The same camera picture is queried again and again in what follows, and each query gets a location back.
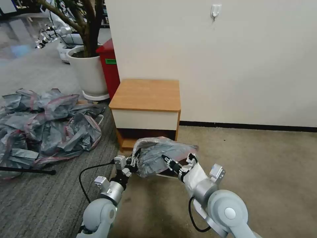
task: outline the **pot base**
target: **pot base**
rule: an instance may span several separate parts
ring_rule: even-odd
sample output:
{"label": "pot base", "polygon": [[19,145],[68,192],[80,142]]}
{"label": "pot base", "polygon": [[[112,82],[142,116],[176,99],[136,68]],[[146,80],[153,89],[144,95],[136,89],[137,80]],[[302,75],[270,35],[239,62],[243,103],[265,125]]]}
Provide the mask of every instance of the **pot base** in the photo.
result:
{"label": "pot base", "polygon": [[83,95],[86,99],[91,100],[91,101],[102,101],[102,100],[110,98],[109,94],[105,94],[105,95],[101,95],[101,96],[91,96],[91,95],[85,94],[84,91],[83,91]]}

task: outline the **wooden tabletop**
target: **wooden tabletop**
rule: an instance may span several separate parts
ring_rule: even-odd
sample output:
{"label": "wooden tabletop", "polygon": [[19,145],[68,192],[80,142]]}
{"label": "wooden tabletop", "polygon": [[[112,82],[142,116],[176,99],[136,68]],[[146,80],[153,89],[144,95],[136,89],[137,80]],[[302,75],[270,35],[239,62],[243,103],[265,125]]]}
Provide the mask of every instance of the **wooden tabletop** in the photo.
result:
{"label": "wooden tabletop", "polygon": [[178,80],[125,79],[109,107],[118,110],[173,111],[181,110]]}

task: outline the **gray striped carpet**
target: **gray striped carpet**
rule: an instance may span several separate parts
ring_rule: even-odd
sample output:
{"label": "gray striped carpet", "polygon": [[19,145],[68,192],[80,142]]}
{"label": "gray striped carpet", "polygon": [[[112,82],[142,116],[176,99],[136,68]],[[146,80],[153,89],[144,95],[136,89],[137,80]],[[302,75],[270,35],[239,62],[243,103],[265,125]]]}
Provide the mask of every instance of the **gray striped carpet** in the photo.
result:
{"label": "gray striped carpet", "polygon": [[[55,47],[36,50],[0,68],[1,93],[13,93],[21,87],[37,92],[50,88],[60,88],[64,93],[78,92],[70,66],[59,60]],[[104,117],[102,138],[97,147],[78,158],[53,165],[56,175],[24,173],[15,179],[0,181],[0,237],[76,236],[88,204],[78,175],[88,166],[109,162],[119,149],[108,107]],[[82,181],[91,200],[98,196],[94,178],[97,175],[109,177],[111,169],[112,166],[108,166],[84,172]]]}

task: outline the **white wall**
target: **white wall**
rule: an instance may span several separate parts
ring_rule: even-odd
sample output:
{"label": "white wall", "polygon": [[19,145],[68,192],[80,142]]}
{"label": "white wall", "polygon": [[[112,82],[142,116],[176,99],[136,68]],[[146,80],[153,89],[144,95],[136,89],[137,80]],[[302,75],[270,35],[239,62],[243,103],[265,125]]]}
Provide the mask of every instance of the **white wall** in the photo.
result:
{"label": "white wall", "polygon": [[317,127],[316,0],[106,5],[120,78],[179,79],[181,120]]}

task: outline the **wall hook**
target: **wall hook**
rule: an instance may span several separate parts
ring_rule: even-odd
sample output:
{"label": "wall hook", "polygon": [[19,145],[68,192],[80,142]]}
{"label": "wall hook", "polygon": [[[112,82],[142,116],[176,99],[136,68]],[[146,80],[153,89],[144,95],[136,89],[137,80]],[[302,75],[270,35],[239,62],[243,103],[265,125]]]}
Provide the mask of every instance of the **wall hook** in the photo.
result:
{"label": "wall hook", "polygon": [[221,11],[222,4],[213,4],[210,11],[210,16],[215,21],[216,17],[219,15]]}

